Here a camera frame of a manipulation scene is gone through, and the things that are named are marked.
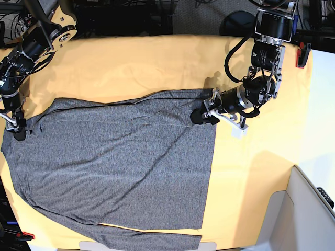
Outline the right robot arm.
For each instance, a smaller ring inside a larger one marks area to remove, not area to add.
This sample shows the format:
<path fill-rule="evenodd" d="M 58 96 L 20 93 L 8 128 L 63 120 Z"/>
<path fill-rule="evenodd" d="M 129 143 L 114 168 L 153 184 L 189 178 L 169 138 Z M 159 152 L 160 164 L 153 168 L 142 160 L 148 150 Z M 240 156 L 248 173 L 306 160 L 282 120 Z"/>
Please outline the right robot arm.
<path fill-rule="evenodd" d="M 72 39 L 77 32 L 77 18 L 73 1 L 2 1 L 1 16 L 20 13 L 32 16 L 29 28 L 1 48 L 12 51 L 1 60 L 1 117 L 6 120 L 6 130 L 17 141 L 26 138 L 24 98 L 19 89 L 26 78 L 44 69 L 57 50 Z"/>

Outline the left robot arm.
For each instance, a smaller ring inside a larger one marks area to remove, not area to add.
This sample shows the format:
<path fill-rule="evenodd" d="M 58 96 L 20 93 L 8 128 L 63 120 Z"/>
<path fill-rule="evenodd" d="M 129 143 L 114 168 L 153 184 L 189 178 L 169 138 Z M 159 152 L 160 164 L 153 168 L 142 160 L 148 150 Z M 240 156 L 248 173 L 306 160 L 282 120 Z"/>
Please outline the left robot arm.
<path fill-rule="evenodd" d="M 258 12 L 253 30 L 229 51 L 224 63 L 227 77 L 238 86 L 224 92 L 213 89 L 212 96 L 191 113 L 192 123 L 215 125 L 226 120 L 245 130 L 246 120 L 257 117 L 266 102 L 277 98 L 285 54 L 283 42 L 290 42 L 292 38 L 298 4 L 297 1 L 258 1 L 254 5 Z M 229 61 L 249 38 L 254 38 L 251 66 L 246 76 L 237 79 L 230 71 Z"/>

